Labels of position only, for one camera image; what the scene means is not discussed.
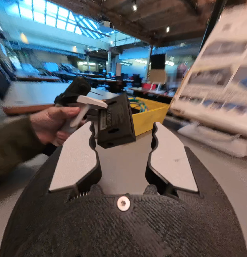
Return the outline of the black hanging panel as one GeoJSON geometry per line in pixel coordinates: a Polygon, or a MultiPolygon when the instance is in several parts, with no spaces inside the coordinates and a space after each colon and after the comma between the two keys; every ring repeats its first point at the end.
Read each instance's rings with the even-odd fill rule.
{"type": "Polygon", "coordinates": [[[166,54],[151,55],[151,70],[165,69],[166,54]]]}

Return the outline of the yellow plastic bin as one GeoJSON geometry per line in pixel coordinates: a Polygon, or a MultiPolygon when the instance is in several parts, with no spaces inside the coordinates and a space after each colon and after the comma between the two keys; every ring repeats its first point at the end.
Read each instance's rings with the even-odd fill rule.
{"type": "Polygon", "coordinates": [[[132,115],[136,136],[151,130],[154,122],[163,123],[169,104],[139,97],[129,97],[128,99],[131,108],[140,109],[140,113],[132,115]]]}

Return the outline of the wooden background table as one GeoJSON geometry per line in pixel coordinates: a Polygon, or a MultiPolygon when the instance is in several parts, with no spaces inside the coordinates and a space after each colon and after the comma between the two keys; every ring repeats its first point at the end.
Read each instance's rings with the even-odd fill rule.
{"type": "Polygon", "coordinates": [[[174,96],[170,96],[168,94],[165,94],[164,92],[163,93],[159,93],[156,90],[143,89],[142,87],[132,87],[132,88],[129,87],[128,90],[132,90],[134,92],[139,92],[139,93],[147,94],[147,95],[151,94],[151,95],[155,95],[157,97],[164,97],[164,98],[169,98],[169,99],[174,98],[174,96]]]}

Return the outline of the wood-edged table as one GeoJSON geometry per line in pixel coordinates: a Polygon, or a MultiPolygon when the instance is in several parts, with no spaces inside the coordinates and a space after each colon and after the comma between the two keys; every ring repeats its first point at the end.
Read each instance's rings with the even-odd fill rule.
{"type": "Polygon", "coordinates": [[[6,115],[21,115],[42,111],[54,105],[56,96],[70,83],[13,81],[3,99],[6,115]]]}

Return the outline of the black network switch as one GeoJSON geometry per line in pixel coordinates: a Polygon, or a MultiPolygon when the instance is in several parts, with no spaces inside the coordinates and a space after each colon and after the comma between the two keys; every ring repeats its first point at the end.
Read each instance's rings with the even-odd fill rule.
{"type": "Polygon", "coordinates": [[[98,114],[97,144],[104,149],[136,141],[130,101],[126,93],[105,101],[98,114]]]}

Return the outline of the printed instruction sheet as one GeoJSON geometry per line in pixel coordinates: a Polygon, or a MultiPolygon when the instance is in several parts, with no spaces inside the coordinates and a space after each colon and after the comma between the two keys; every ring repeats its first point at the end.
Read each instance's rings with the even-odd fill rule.
{"type": "Polygon", "coordinates": [[[222,12],[170,110],[230,133],[247,134],[247,4],[222,12]]]}

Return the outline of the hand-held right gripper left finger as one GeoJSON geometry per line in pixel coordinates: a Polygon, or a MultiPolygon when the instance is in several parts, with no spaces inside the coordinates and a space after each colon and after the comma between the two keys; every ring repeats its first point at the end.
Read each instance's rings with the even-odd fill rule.
{"type": "Polygon", "coordinates": [[[94,123],[89,121],[76,130],[63,144],[49,187],[50,192],[71,190],[85,194],[101,177],[96,151],[94,123]]]}

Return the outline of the red crate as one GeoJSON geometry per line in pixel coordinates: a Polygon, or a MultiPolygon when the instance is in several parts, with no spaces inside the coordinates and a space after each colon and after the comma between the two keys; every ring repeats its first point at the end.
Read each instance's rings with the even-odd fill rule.
{"type": "Polygon", "coordinates": [[[142,82],[141,87],[143,90],[155,90],[157,88],[156,83],[147,83],[147,82],[142,82]]]}

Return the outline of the person's left forearm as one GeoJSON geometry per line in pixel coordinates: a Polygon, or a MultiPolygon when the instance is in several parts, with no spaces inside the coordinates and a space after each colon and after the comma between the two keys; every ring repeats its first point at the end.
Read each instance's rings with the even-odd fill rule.
{"type": "Polygon", "coordinates": [[[40,154],[46,145],[35,134],[29,116],[0,125],[0,180],[16,166],[40,154]]]}

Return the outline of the person's left hand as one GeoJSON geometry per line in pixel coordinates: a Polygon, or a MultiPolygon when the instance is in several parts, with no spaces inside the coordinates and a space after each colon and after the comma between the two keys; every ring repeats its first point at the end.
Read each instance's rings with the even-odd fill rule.
{"type": "Polygon", "coordinates": [[[62,145],[72,133],[61,128],[68,119],[76,117],[79,112],[79,107],[50,107],[29,117],[32,128],[42,144],[62,145]]]}

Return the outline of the wooden post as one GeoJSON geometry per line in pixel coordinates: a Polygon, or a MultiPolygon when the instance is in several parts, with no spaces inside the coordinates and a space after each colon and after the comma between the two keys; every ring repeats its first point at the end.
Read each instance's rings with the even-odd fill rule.
{"type": "Polygon", "coordinates": [[[146,65],[146,72],[145,72],[145,77],[144,77],[145,81],[148,81],[148,73],[149,73],[149,68],[150,68],[151,55],[152,55],[152,52],[153,52],[153,47],[154,47],[153,44],[149,45],[147,65],[146,65]]]}

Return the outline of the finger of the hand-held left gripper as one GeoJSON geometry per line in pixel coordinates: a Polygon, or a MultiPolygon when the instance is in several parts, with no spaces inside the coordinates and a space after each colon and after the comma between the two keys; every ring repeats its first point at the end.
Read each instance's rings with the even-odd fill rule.
{"type": "Polygon", "coordinates": [[[78,96],[77,103],[86,104],[90,109],[107,109],[108,105],[99,99],[87,97],[87,96],[78,96]]]}

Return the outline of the dark laptop screen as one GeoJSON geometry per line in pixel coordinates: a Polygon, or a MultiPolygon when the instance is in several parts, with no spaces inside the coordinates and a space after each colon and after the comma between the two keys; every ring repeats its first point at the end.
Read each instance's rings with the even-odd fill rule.
{"type": "Polygon", "coordinates": [[[4,100],[7,91],[10,87],[11,80],[7,73],[0,66],[0,99],[4,100]]]}

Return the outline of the brown cardboard panel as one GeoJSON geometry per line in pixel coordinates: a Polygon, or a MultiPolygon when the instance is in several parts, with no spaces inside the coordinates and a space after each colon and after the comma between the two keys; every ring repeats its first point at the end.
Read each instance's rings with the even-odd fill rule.
{"type": "Polygon", "coordinates": [[[149,81],[154,84],[164,85],[167,80],[167,73],[164,69],[151,69],[149,74],[149,81]]]}

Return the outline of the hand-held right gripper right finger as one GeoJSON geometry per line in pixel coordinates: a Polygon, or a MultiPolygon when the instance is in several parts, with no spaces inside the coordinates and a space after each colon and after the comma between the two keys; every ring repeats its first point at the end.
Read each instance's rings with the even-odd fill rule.
{"type": "Polygon", "coordinates": [[[199,193],[183,143],[159,122],[153,124],[145,178],[159,195],[178,195],[179,191],[199,193]]]}

